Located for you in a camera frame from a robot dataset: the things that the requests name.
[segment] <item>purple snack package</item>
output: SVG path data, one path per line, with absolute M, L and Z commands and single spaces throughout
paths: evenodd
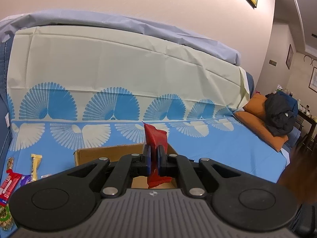
M 30 180 L 31 180 L 31 175 L 27 175 L 27 176 L 22 175 L 20 187 L 23 186 L 23 185 L 28 184 L 30 182 Z

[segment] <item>red candy package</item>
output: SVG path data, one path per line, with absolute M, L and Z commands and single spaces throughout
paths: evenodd
M 157 170 L 156 148 L 163 145 L 165 153 L 167 152 L 167 132 L 157 130 L 153 125 L 144 124 L 145 141 L 151 146 L 151 174 L 147 178 L 147 184 L 154 188 L 162 183 L 171 182 L 171 177 L 160 177 Z
M 0 205 L 5 206 L 9 197 L 21 178 L 21 174 L 10 172 L 0 187 Z

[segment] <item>dining table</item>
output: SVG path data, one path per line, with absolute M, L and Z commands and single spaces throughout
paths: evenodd
M 305 151 L 307 150 L 308 148 L 308 144 L 313 136 L 313 133 L 315 131 L 315 128 L 316 128 L 316 122 L 314 119 L 312 119 L 310 116 L 306 115 L 305 113 L 303 113 L 302 111 L 298 110 L 298 115 L 300 117 L 302 117 L 305 121 L 307 121 L 308 123 L 310 123 L 310 130 L 305 138 L 305 140 L 303 140 L 304 142 L 304 147 L 305 147 Z

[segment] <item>orange pillow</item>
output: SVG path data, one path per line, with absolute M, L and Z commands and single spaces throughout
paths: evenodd
M 246 112 L 255 115 L 260 118 L 262 121 L 265 121 L 265 107 L 264 102 L 267 98 L 259 93 L 253 95 L 248 104 L 243 108 Z
M 265 127 L 265 123 L 253 114 L 240 111 L 235 113 L 235 117 L 277 152 L 279 152 L 283 144 L 288 141 L 287 135 L 274 137 Z

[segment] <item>wall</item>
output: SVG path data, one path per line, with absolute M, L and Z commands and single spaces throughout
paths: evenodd
M 50 8 L 110 12 L 189 29 L 238 50 L 242 67 L 260 75 L 271 34 L 275 0 L 0 0 L 0 19 Z
M 273 92 L 279 84 L 286 88 L 291 74 L 286 65 L 290 44 L 295 53 L 295 45 L 288 24 L 274 21 L 263 68 L 256 85 L 256 90 L 261 94 Z M 270 60 L 277 62 L 277 65 L 269 64 Z
M 301 104 L 309 105 L 310 113 L 317 116 L 317 93 L 308 88 L 310 78 L 313 73 L 313 66 L 310 65 L 311 60 L 306 57 L 304 62 L 304 55 L 296 53 L 293 58 L 291 66 L 291 76 L 289 78 L 287 89 L 294 93 L 296 99 L 301 100 Z M 303 129 L 307 133 L 310 129 L 310 124 L 306 121 L 303 122 Z

